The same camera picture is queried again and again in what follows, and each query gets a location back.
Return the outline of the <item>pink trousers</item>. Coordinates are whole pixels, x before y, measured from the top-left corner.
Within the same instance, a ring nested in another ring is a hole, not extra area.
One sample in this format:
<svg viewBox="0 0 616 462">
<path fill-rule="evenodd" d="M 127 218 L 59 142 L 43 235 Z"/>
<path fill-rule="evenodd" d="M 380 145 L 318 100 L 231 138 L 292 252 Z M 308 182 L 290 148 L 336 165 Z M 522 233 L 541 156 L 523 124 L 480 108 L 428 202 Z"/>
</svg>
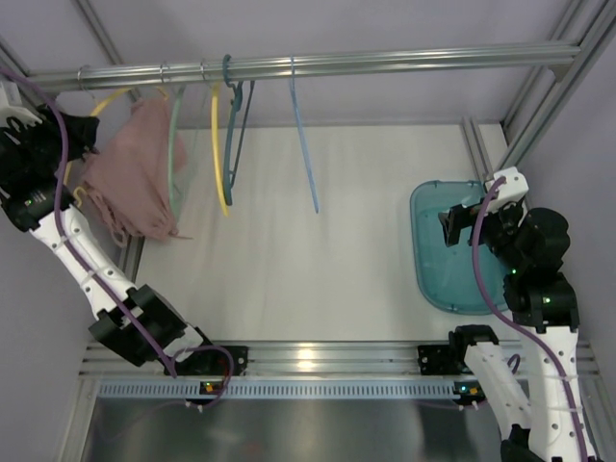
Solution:
<svg viewBox="0 0 616 462">
<path fill-rule="evenodd" d="M 139 101 L 104 148 L 86 159 L 80 186 L 119 246 L 130 237 L 164 242 L 178 233 L 167 192 L 170 112 L 163 98 Z M 175 148 L 175 171 L 180 171 L 187 152 L 180 139 Z"/>
</svg>

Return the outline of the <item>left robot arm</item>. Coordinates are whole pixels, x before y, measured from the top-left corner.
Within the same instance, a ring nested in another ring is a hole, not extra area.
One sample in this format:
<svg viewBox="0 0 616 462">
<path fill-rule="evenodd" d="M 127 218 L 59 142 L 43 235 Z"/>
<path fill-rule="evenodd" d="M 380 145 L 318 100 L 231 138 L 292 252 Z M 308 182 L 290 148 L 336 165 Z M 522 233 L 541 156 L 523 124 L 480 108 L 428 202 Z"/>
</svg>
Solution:
<svg viewBox="0 0 616 462">
<path fill-rule="evenodd" d="M 171 375 L 203 374 L 215 362 L 209 339 L 147 285 L 136 287 L 95 242 L 89 223 L 56 176 L 62 158 L 93 146 L 98 121 L 64 115 L 62 133 L 47 107 L 26 123 L 1 119 L 1 207 L 21 232 L 48 247 L 80 286 L 95 321 L 92 337 L 136 367 L 170 364 Z"/>
</svg>

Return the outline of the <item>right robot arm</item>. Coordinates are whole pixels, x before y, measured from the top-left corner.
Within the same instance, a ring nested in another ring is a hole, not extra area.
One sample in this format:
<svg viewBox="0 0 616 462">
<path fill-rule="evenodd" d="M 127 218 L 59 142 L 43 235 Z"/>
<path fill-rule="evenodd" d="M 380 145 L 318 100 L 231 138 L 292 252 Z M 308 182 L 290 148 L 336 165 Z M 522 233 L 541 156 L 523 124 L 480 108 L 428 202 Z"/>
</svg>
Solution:
<svg viewBox="0 0 616 462">
<path fill-rule="evenodd" d="M 578 385 L 578 301 L 560 270 L 570 246 L 568 221 L 552 209 L 526 212 L 520 202 L 485 216 L 480 209 L 456 205 L 438 218 L 448 246 L 470 229 L 475 275 L 481 245 L 507 269 L 504 300 L 512 317 L 506 323 L 520 336 L 529 389 L 511 371 L 490 327 L 459 326 L 449 334 L 453 354 L 478 380 L 497 419 L 500 458 L 596 461 Z"/>
</svg>

